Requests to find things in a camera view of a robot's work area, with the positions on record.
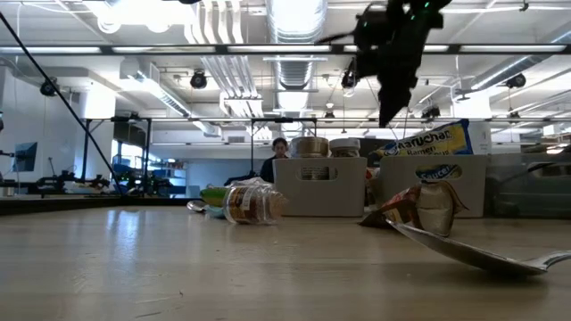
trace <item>computer monitor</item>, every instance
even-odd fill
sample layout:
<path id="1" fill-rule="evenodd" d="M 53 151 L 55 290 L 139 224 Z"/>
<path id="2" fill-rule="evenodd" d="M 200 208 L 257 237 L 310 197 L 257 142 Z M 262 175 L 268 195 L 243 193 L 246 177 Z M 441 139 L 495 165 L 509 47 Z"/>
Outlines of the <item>computer monitor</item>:
<path id="1" fill-rule="evenodd" d="M 36 165 L 37 143 L 16 144 L 13 172 L 32 172 Z"/>

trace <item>jar lid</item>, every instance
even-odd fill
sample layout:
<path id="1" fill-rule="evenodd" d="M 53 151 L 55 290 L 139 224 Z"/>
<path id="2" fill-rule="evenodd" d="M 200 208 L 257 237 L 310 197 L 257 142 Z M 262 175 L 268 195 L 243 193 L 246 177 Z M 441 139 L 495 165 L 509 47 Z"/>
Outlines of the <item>jar lid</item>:
<path id="1" fill-rule="evenodd" d="M 360 140 L 358 138 L 338 138 L 329 142 L 329 148 L 351 148 L 360 149 Z"/>

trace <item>plastic bin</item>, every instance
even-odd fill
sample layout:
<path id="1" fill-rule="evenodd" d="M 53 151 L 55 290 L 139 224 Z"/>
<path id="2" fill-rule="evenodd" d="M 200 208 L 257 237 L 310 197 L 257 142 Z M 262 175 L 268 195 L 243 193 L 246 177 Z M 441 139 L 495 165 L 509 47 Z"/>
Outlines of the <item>plastic bin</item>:
<path id="1" fill-rule="evenodd" d="M 365 158 L 274 160 L 276 190 L 289 200 L 284 216 L 363 216 L 366 166 Z"/>

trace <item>dark shirt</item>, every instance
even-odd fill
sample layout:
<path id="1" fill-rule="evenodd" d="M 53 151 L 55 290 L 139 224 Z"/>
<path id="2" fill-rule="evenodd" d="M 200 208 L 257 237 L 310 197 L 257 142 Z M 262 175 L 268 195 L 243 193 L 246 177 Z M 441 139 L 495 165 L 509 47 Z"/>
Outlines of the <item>dark shirt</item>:
<path id="1" fill-rule="evenodd" d="M 274 156 L 265 160 L 264 164 L 261 166 L 260 177 L 268 183 L 274 183 L 274 160 L 276 158 L 277 157 Z"/>

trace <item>security camera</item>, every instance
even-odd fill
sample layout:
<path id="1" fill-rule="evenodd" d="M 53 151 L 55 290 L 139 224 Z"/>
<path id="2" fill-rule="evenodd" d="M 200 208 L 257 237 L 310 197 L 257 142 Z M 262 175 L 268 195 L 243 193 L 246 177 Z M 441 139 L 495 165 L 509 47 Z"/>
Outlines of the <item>security camera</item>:
<path id="1" fill-rule="evenodd" d="M 194 89 L 205 89 L 206 88 L 206 76 L 204 76 L 204 70 L 195 70 L 194 75 L 190 78 L 190 86 Z"/>
<path id="2" fill-rule="evenodd" d="M 57 86 L 57 78 L 51 77 L 52 83 Z M 46 97 L 54 97 L 55 96 L 55 87 L 50 85 L 48 81 L 45 81 L 42 86 L 39 88 L 39 92 L 46 96 Z"/>
<path id="3" fill-rule="evenodd" d="M 521 88 L 523 86 L 525 86 L 527 79 L 525 79 L 525 76 L 523 74 L 518 74 L 516 76 L 514 76 L 513 78 L 508 79 L 508 81 L 506 81 L 506 86 L 511 89 L 511 88 Z"/>

